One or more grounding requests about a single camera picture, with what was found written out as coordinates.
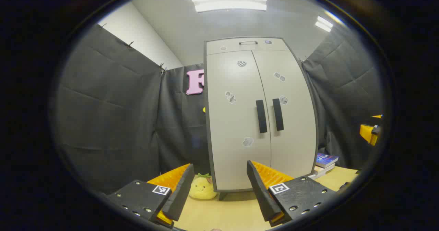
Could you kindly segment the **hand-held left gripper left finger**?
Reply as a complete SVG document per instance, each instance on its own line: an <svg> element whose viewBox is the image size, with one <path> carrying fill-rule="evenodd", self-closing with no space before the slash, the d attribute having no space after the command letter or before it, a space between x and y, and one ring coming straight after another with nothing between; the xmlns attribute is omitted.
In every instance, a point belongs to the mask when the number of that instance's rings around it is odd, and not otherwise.
<svg viewBox="0 0 439 231"><path fill-rule="evenodd" d="M107 199L134 216L173 228L181 216L194 176L193 164L188 163L149 181L133 180Z"/></svg>

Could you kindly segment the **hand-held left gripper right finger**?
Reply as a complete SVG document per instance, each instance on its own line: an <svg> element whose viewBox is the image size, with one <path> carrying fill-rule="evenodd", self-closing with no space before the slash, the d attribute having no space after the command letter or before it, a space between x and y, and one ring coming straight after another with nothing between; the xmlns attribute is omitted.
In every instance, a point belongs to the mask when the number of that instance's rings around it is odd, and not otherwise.
<svg viewBox="0 0 439 231"><path fill-rule="evenodd" d="M337 192L308 176L293 178L249 160L247 175L262 217L271 227L309 220L337 196Z"/></svg>

